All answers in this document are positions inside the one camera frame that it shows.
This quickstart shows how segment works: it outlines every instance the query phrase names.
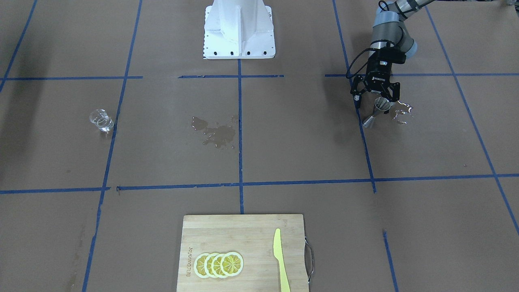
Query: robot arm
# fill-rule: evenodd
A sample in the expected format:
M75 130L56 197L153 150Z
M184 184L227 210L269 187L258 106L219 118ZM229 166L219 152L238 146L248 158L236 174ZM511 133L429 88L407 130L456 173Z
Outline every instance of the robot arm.
M405 60L411 58L418 49L416 42L410 37L405 27L404 21L433 1L379 2L379 9L373 24L371 47L362 52L370 52L370 57L364 65L367 66L366 75L363 77L358 74L364 68L363 66L357 73L347 76L354 78L350 93L353 95L357 108L360 107L362 94L365 92L380 94L391 105L399 100L400 83L390 82L392 64L404 64ZM364 89L358 90L361 83L364 85Z

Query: blue joint cap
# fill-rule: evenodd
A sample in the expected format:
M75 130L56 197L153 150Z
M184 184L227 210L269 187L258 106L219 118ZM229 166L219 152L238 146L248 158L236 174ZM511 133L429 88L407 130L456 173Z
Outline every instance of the blue joint cap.
M386 1L386 3L389 5L393 4L394 1ZM377 14L381 13L382 12L382 9L380 7L377 7Z
M400 18L398 17L398 13L393 11L382 11L375 17L375 23L373 24L373 27L383 23L398 22L399 20Z
M409 49L409 51L407 51L405 53L405 56L406 56L406 59L410 59L412 56L414 56L416 54L416 51L418 51L418 44L416 43L416 41L414 41L413 45L411 46L411 48Z

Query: clear glass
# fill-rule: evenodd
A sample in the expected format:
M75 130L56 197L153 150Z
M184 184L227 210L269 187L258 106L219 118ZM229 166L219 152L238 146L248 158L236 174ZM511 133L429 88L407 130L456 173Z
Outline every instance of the clear glass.
M93 111L90 114L90 122L103 132L108 132L114 127L114 121L103 109Z

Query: white mounting bracket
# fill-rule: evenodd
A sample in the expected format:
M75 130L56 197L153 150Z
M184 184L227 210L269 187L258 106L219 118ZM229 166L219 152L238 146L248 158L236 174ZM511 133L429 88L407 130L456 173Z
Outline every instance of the white mounting bracket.
M276 55L272 9L263 0L214 0L206 8L205 59L268 59Z

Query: yellow knife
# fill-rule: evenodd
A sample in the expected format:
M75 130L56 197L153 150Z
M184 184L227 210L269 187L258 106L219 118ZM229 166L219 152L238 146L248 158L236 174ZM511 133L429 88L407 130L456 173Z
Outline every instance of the yellow knife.
M286 276L285 262L283 261L283 249L281 247L281 230L276 229L274 233L274 256L279 262L279 278L281 281L281 292L290 292L289 279Z

